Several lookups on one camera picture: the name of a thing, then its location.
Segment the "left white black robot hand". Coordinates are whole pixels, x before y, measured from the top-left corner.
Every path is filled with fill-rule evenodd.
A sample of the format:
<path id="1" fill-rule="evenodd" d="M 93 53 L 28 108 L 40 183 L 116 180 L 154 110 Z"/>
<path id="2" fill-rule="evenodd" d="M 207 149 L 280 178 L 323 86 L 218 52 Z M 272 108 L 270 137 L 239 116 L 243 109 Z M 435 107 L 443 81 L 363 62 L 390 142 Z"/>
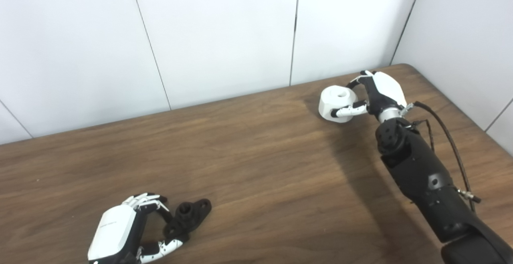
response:
<path id="1" fill-rule="evenodd" d="M 173 220 L 166 201 L 166 197 L 156 193 L 140 193 L 106 210 L 89 247 L 88 263 L 148 264 L 179 249 L 189 240 L 188 236 L 141 243 L 149 214 L 158 213 L 166 223 Z"/>

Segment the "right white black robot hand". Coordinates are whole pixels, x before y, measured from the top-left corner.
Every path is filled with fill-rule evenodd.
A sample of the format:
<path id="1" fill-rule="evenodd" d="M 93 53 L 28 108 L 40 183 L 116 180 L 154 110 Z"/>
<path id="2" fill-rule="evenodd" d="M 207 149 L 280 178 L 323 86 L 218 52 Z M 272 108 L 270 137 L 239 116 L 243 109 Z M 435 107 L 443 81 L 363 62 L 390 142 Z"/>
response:
<path id="1" fill-rule="evenodd" d="M 394 78 L 384 72 L 361 71 L 346 88 L 352 90 L 357 85 L 364 85 L 368 98 L 339 109 L 332 109 L 332 118 L 370 114 L 379 122 L 385 122 L 404 117 L 408 104 L 401 85 Z"/>

